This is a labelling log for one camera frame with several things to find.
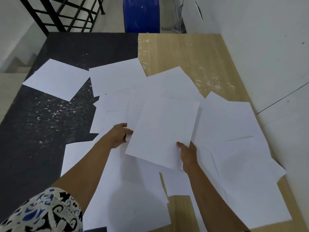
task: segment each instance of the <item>person's right hand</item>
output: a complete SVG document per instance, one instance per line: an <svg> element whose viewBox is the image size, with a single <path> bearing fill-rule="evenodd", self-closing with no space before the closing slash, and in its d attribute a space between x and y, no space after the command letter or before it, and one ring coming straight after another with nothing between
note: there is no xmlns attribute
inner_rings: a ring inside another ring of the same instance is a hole
<svg viewBox="0 0 309 232"><path fill-rule="evenodd" d="M183 170L187 173L188 169L191 166L194 166L196 164L198 165L196 146L193 144L193 142L190 142L189 147L180 142L177 142L177 146L181 149L180 158L183 162Z"/></svg>

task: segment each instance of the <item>hand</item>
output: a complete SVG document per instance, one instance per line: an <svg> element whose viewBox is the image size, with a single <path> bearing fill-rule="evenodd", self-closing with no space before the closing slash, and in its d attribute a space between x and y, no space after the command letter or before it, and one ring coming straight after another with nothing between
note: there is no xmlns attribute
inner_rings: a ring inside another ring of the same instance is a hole
<svg viewBox="0 0 309 232"><path fill-rule="evenodd" d="M126 134L132 135L133 131L126 128L127 123L114 125L114 127L108 131L102 138L107 146L117 148L121 144L126 142Z"/></svg>
<svg viewBox="0 0 309 232"><path fill-rule="evenodd" d="M185 144L177 142L177 146L180 148L180 158L183 162L183 170L187 173L188 169L191 166L198 165L197 155L196 155L196 146L193 142L190 142L189 147Z"/></svg>

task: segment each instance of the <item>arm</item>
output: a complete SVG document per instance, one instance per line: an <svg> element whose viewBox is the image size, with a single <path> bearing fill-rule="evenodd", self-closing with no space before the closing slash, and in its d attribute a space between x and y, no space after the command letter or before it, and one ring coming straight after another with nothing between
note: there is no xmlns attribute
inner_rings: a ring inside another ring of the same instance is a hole
<svg viewBox="0 0 309 232"><path fill-rule="evenodd" d="M249 231L218 194L197 162L197 149L191 142L187 147L177 142L181 149L183 170L188 174L192 191L208 232Z"/></svg>
<svg viewBox="0 0 309 232"><path fill-rule="evenodd" d="M111 149L125 143L126 134L133 134L133 131L125 128L126 126L126 123L115 125L52 187L70 193L85 211L98 186Z"/></svg>

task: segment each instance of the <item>forearm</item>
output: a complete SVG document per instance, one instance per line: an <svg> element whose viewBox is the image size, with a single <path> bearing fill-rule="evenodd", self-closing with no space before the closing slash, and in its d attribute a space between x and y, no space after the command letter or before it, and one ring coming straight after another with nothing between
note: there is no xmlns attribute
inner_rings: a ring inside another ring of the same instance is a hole
<svg viewBox="0 0 309 232"><path fill-rule="evenodd" d="M96 143L83 159L52 186L70 193L85 212L96 191L110 151L107 143Z"/></svg>
<svg viewBox="0 0 309 232"><path fill-rule="evenodd" d="M208 232L249 231L221 198L197 163L187 168L187 174Z"/></svg>

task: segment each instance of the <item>metal railing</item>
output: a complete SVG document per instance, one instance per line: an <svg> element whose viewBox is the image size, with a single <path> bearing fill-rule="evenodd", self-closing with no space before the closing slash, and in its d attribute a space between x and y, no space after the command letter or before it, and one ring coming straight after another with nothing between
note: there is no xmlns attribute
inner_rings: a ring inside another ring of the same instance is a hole
<svg viewBox="0 0 309 232"><path fill-rule="evenodd" d="M103 6L102 6L103 0L95 0L94 3L92 4L91 9L87 9L87 8L83 7L86 0L82 0L82 3L80 5L69 2L69 0L53 0L53 1L61 3L60 7L57 10L55 10L53 8L52 4L50 3L50 0L40 0L43 7L45 8L45 10L34 9L31 6L31 4L28 2L28 0L20 0L20 1L25 6L25 8L29 12L29 14L36 21L36 23L38 24L38 26L41 28L41 30L44 32L44 34L46 36L48 36L48 34L49 34L49 31L48 31L46 26L55 26L58 29L58 31L60 31L60 32L69 32L69 31L71 31L72 28L81 28L82 32L84 32L85 29L89 29L89 32L91 32L93 27L94 27L94 24L95 24L95 21L98 17L99 12L101 11L101 14L105 15L105 12L104 12ZM95 7L96 2L99 3L99 8L98 8L98 11L95 12L95 11L93 11L93 8ZM70 6L70 7L74 7L74 8L77 9L74 17L70 17L70 16L67 16L67 15L61 14L61 11L63 10L63 8L66 5ZM85 12L88 13L88 16L87 16L86 19L79 19L78 18L80 11L85 11ZM39 15L37 13L49 15L50 18L52 19L53 23L43 23L43 21L40 19ZM72 21L71 21L70 25L63 25L63 23L61 22L59 17L72 19ZM83 27L74 26L74 23L75 23L76 20L84 21L85 22L84 26Z"/></svg>

